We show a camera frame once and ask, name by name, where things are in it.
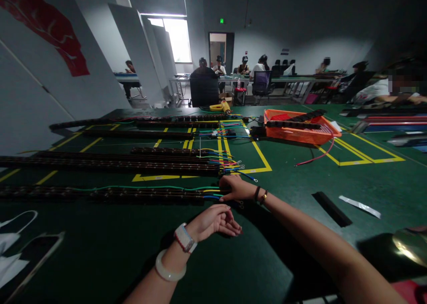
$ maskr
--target red banner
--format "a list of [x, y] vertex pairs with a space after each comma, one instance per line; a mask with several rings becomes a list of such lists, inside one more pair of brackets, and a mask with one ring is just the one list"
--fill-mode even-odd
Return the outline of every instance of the red banner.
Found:
[[44, 0], [0, 0], [0, 6], [52, 44], [67, 64], [71, 76], [90, 75], [73, 26], [58, 9]]

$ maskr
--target window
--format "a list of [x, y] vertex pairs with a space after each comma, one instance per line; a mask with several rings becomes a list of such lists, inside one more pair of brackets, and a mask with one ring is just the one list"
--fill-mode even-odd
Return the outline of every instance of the window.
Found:
[[191, 51], [188, 38], [187, 20], [170, 18], [149, 18], [151, 24], [164, 27], [169, 33], [173, 58], [177, 63], [190, 63]]

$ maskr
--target yellow heat gun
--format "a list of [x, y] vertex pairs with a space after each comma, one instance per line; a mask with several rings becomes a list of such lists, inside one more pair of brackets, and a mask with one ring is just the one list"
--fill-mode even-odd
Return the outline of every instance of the yellow heat gun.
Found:
[[230, 105], [226, 101], [221, 101], [221, 104], [209, 106], [211, 111], [223, 111], [226, 114], [231, 113]]

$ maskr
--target cardboard box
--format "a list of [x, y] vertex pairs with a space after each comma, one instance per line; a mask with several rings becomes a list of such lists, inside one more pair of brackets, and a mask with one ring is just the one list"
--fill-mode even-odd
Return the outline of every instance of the cardboard box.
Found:
[[225, 100], [229, 106], [233, 106], [233, 95], [231, 93], [221, 93], [219, 99]]

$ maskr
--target bracelet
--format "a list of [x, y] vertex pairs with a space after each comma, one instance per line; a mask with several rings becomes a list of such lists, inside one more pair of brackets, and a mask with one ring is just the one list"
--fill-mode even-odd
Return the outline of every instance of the bracelet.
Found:
[[258, 202], [258, 194], [259, 194], [259, 190], [261, 189], [261, 186], [257, 187], [257, 191], [255, 192], [255, 197], [254, 197], [254, 201]]
[[266, 201], [267, 194], [268, 194], [268, 190], [266, 190], [266, 192], [264, 193], [264, 195], [261, 196], [261, 201], [259, 202], [261, 205], [264, 204], [264, 202]]
[[168, 282], [177, 282], [181, 278], [184, 277], [185, 272], [187, 271], [187, 265], [184, 269], [179, 273], [171, 273], [169, 272], [161, 263], [161, 259], [163, 255], [166, 253], [166, 249], [162, 250], [156, 258], [156, 271], [160, 275], [160, 277]]

